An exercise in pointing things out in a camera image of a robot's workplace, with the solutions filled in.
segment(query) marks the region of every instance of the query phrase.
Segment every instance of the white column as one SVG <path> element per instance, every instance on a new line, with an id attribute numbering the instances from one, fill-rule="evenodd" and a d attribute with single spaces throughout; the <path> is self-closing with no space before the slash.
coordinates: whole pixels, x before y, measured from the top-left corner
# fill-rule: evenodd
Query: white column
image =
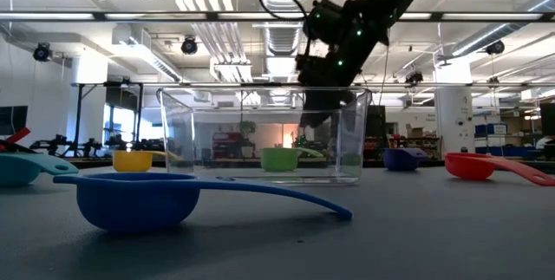
<path id="1" fill-rule="evenodd" d="M 436 82 L 472 82 L 467 58 L 436 64 Z M 474 125 L 471 88 L 437 88 L 435 90 L 438 135 L 442 137 L 442 153 L 468 151 L 474 153 Z"/>
<path id="2" fill-rule="evenodd" d="M 96 53 L 84 54 L 73 58 L 71 68 L 72 82 L 77 83 L 102 83 L 108 78 L 108 61 Z M 83 89 L 83 95 L 91 87 Z M 68 114 L 68 140 L 75 137 L 75 121 L 77 116 L 78 88 L 73 88 L 70 96 Z M 104 126 L 104 104 L 106 103 L 106 89 L 98 86 L 82 100 L 81 125 L 79 143 L 94 138 L 102 142 L 102 129 Z"/>

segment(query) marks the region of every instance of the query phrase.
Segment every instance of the transparent container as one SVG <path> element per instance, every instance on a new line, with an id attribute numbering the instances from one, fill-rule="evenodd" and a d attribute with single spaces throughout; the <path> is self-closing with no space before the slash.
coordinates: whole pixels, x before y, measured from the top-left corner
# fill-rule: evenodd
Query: transparent container
<path id="1" fill-rule="evenodd" d="M 325 111 L 303 107 L 305 99 L 338 95 L 350 102 Z M 362 174 L 366 88 L 212 84 L 162 88 L 158 97 L 170 173 L 282 184 L 353 184 Z"/>

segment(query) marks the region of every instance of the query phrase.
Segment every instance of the red object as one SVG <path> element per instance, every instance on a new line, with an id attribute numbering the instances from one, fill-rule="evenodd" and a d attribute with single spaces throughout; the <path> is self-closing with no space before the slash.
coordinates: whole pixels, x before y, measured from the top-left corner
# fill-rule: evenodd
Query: red object
<path id="1" fill-rule="evenodd" d="M 447 153 L 445 156 L 447 171 L 462 179 L 486 179 L 495 167 L 516 173 L 539 186 L 555 186 L 554 178 L 519 162 L 475 153 Z"/>
<path id="2" fill-rule="evenodd" d="M 16 143 L 30 133 L 31 131 L 27 127 L 24 127 L 18 133 L 14 133 L 10 137 L 8 137 L 6 141 L 8 141 L 9 143 Z M 4 146 L 0 146 L 0 151 L 3 151 L 3 150 L 4 150 Z"/>

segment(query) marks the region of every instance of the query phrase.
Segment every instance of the gray table surface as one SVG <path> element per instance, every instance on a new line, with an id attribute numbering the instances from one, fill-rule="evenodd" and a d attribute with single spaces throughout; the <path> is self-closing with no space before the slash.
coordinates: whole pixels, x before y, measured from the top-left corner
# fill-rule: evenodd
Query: gray table surface
<path id="1" fill-rule="evenodd" d="M 79 213 L 75 188 L 41 176 L 0 189 L 0 278 L 553 279 L 555 188 L 366 169 L 358 186 L 300 188 L 350 208 L 203 191 L 178 229 L 115 236 Z"/>

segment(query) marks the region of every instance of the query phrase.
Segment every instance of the ceiling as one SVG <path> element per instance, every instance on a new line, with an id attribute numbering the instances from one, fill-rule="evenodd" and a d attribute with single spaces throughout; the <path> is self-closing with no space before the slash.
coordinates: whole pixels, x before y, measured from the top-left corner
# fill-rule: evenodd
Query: ceiling
<path id="1" fill-rule="evenodd" d="M 235 10 L 258 10 L 258 0 L 232 0 Z M 332 0 L 343 3 L 345 0 Z M 410 6 L 412 11 L 523 11 L 520 5 L 530 0 L 415 0 Z M 9 10 L 10 0 L 0 0 L 0 10 Z M 110 11 L 178 11 L 174 0 L 13 0 L 13 10 L 110 10 Z M 488 23 L 398 23 L 390 32 L 391 46 L 387 49 L 383 45 L 375 47 L 371 56 L 363 66 L 362 81 L 394 81 L 403 80 L 409 69 L 403 70 L 409 62 L 421 55 L 415 68 L 421 70 L 425 80 L 432 80 L 434 66 L 431 54 L 421 51 L 430 50 L 433 46 L 449 45 L 472 36 Z M 149 23 L 137 27 L 145 29 L 153 38 L 153 48 L 160 57 L 180 69 L 184 78 L 192 81 L 213 81 L 207 73 L 210 66 L 210 56 L 202 41 L 197 38 L 199 52 L 197 55 L 183 55 L 180 44 L 184 36 L 194 35 L 189 23 Z M 39 33 L 76 33 L 100 45 L 110 52 L 114 52 L 112 45 L 112 23 L 25 23 L 20 26 L 27 32 Z M 264 37 L 260 28 L 253 28 L 253 23 L 239 23 L 239 34 L 244 45 L 247 58 L 251 61 L 253 76 L 264 74 Z M 477 54 L 471 56 L 472 76 L 475 80 L 484 80 L 491 75 L 506 71 L 510 68 L 525 66 L 546 55 L 554 53 L 555 36 L 545 37 L 541 42 L 534 42 L 552 33 L 552 24 L 531 24 L 523 29 L 503 38 L 506 45 L 504 55 L 492 61 L 492 58 Z M 523 45 L 531 46 L 514 51 Z M 126 65 L 113 64 L 110 74 L 129 75 L 141 80 L 161 80 L 157 71 L 137 58 L 122 57 L 120 60 L 135 69 L 125 68 Z M 516 73 L 505 78 L 504 81 L 542 80 L 552 81 L 555 77 L 555 63 L 547 63 L 541 68 L 529 69 L 523 73 Z"/>

